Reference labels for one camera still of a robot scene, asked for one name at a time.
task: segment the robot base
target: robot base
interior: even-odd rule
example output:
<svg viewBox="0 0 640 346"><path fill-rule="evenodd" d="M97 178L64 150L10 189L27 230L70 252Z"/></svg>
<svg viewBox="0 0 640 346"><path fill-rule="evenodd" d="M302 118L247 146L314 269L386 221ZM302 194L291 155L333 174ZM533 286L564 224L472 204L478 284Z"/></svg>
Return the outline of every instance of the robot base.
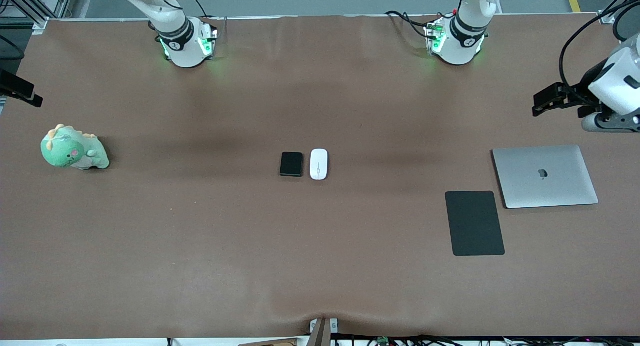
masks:
<svg viewBox="0 0 640 346"><path fill-rule="evenodd" d="M424 31L427 36L434 36L435 39L426 39L429 54L436 54L443 61L452 65L464 65L469 63L474 56L480 52L485 36L478 40L473 47L462 47L460 41L451 35L451 22L454 18L441 17L425 26Z"/></svg>
<svg viewBox="0 0 640 346"><path fill-rule="evenodd" d="M202 22L199 18L188 17L194 26L194 36L184 45L182 50L174 50L160 43L164 48L164 55L177 66L190 68L202 63L205 59L212 59L218 38L218 30L212 29L210 24Z"/></svg>

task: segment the metal frame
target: metal frame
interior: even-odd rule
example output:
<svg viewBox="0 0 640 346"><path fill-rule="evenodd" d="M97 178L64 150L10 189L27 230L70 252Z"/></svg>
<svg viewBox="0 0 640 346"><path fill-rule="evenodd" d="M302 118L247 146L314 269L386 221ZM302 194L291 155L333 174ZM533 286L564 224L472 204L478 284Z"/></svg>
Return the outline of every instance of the metal frame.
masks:
<svg viewBox="0 0 640 346"><path fill-rule="evenodd" d="M57 0L55 9L50 9L42 0L10 0L11 3L34 22L34 29L44 29L50 18L62 18L70 0ZM24 23L22 18L10 23Z"/></svg>

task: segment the black mouse pad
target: black mouse pad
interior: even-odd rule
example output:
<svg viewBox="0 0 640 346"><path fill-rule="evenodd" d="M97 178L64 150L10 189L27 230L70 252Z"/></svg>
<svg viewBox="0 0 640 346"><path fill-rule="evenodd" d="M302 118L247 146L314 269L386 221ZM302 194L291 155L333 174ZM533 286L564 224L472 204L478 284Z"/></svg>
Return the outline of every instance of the black mouse pad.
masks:
<svg viewBox="0 0 640 346"><path fill-rule="evenodd" d="M505 254L492 191L449 191L445 198L454 255Z"/></svg>

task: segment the white computer mouse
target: white computer mouse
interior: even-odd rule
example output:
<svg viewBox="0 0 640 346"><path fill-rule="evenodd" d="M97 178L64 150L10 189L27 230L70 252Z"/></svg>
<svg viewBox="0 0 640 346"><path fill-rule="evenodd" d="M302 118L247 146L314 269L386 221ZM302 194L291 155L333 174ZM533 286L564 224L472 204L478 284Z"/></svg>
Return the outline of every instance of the white computer mouse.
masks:
<svg viewBox="0 0 640 346"><path fill-rule="evenodd" d="M309 175L316 180L323 180L327 177L329 168L329 152L324 148L316 148L311 151L309 159Z"/></svg>

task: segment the table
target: table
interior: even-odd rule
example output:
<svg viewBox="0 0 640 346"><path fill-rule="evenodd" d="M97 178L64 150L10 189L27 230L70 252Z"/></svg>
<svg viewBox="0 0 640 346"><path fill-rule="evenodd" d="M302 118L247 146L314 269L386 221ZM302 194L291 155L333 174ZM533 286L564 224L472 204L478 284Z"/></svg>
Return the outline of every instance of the table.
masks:
<svg viewBox="0 0 640 346"><path fill-rule="evenodd" d="M636 335L640 139L531 116L590 17L496 16L464 66L397 18L229 20L194 69L146 22L50 22L18 73L44 106L0 117L2 338L285 336L320 315L360 334ZM569 79L615 44L590 27ZM57 123L111 166L48 165ZM498 207L506 254L455 257L444 193L501 204L492 148L567 143L599 204ZM327 180L278 175L282 151L316 147Z"/></svg>

